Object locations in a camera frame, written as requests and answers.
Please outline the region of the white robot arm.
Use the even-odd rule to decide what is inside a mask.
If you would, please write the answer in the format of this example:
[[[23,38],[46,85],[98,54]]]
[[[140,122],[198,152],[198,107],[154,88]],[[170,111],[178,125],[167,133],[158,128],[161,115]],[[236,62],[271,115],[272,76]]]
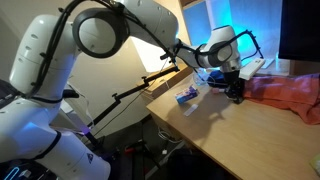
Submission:
[[[163,58],[181,59],[191,68],[218,67],[238,79],[241,62],[232,27],[213,30],[209,41],[196,48],[177,33],[177,18],[157,0],[71,0],[58,16],[35,17],[9,76],[17,93],[0,113],[0,162],[35,161],[62,180],[108,180],[106,160],[74,133],[51,126],[65,87],[71,76],[94,76],[93,68],[79,60],[106,60],[130,38],[160,48]]]

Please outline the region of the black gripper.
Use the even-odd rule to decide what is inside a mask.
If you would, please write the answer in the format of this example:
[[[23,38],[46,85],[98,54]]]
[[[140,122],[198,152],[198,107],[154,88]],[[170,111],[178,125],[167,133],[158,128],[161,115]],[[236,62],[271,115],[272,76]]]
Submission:
[[[236,104],[241,104],[244,101],[244,81],[239,78],[239,74],[239,71],[224,73],[224,80],[227,83],[225,95],[228,99],[234,100]]]

